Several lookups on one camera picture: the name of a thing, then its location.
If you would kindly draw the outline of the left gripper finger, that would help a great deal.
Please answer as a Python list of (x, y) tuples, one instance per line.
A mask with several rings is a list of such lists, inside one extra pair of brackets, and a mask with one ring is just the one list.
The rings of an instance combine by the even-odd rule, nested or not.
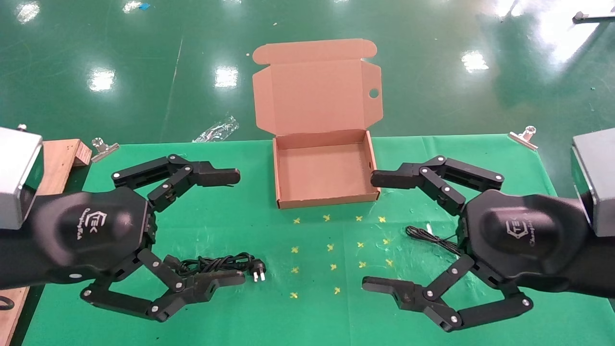
[(147, 199), (152, 210), (162, 212), (195, 185), (216, 187), (239, 183), (240, 172), (236, 168), (216, 169), (209, 161), (188, 161), (170, 155), (116, 171), (111, 177), (116, 188), (125, 186), (132, 190), (161, 182)]
[(88, 304), (120, 314), (165, 322), (183, 307), (208, 302), (220, 287), (246, 282), (246, 253), (222, 258), (179, 260), (167, 255), (161, 260), (151, 250), (141, 250), (136, 264), (145, 266), (167, 291), (155, 300), (133, 297), (110, 290), (112, 279), (96, 279), (81, 292)]

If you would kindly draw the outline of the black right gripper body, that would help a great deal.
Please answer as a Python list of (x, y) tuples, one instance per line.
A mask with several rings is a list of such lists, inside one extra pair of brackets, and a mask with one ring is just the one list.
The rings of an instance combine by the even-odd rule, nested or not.
[(578, 199), (484, 191), (463, 207), (460, 246), (500, 283), (614, 297), (614, 239), (595, 234)]

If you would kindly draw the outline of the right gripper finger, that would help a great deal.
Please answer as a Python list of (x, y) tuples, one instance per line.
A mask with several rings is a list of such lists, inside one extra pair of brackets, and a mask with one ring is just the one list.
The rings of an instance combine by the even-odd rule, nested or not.
[(501, 190), (504, 176), (446, 156), (435, 156), (424, 163), (404, 162), (395, 171), (374, 170), (370, 182), (373, 187), (419, 188), (448, 214), (460, 215), (466, 198), (450, 183), (479, 192)]
[(391, 295), (399, 309), (423, 313), (448, 333), (519, 317), (532, 309), (531, 298), (515, 284), (495, 285), (503, 294), (503, 299), (499, 301), (460, 310), (446, 304), (442, 298), (444, 293), (467, 273), (481, 276), (485, 269), (483, 263), (476, 263), (470, 256), (462, 255), (427, 286), (413, 281), (365, 276), (362, 279), (362, 288), (365, 291)]

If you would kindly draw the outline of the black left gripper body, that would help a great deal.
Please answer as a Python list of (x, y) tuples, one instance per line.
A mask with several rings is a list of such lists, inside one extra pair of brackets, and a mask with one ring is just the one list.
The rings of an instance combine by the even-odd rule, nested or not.
[(123, 280), (156, 230), (149, 202), (127, 187), (37, 197), (20, 229), (1, 231), (0, 286)]

